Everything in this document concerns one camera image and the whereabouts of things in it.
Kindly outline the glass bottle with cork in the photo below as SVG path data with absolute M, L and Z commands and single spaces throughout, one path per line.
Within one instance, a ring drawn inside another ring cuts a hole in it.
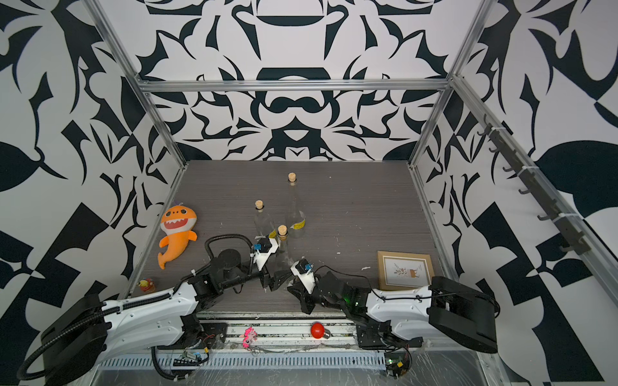
M 272 216 L 267 212 L 262 200 L 255 202 L 254 225 L 260 237 L 276 238 L 277 230 Z
M 293 266 L 294 261 L 291 258 L 288 247 L 288 229 L 286 225 L 280 225 L 277 229 L 278 249 L 275 254 L 275 268 L 278 271 L 287 270 Z

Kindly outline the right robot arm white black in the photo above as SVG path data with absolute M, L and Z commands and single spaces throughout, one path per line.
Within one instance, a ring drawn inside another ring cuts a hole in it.
M 315 306 L 339 310 L 378 347 L 404 347 L 437 333 L 467 349 L 496 354 L 497 301 L 449 278 L 436 276 L 417 289 L 382 291 L 353 286 L 333 272 L 298 273 L 287 287 L 310 315 Z

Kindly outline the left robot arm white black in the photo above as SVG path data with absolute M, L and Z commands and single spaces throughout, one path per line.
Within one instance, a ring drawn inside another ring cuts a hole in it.
M 227 249 L 207 265 L 183 277 L 174 287 L 136 299 L 102 301 L 91 294 L 63 313 L 41 337 L 47 385 L 66 385 L 96 365 L 148 347 L 189 347 L 204 330 L 197 318 L 214 306 L 224 292 L 257 279 L 275 291 L 296 274 L 294 264 L 270 273 L 273 249 L 254 249 L 241 264 Z

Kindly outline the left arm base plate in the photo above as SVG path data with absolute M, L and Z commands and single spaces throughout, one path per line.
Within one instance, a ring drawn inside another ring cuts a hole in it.
M 201 323 L 202 331 L 198 334 L 197 349 L 207 348 L 219 350 L 227 343 L 228 323 L 207 322 Z

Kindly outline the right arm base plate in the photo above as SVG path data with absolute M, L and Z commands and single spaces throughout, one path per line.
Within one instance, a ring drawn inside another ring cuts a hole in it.
M 419 348 L 423 345 L 423 337 L 401 339 L 391 328 L 390 321 L 369 322 L 366 325 L 357 324 L 357 345 L 363 350 L 397 350 L 400 348 Z

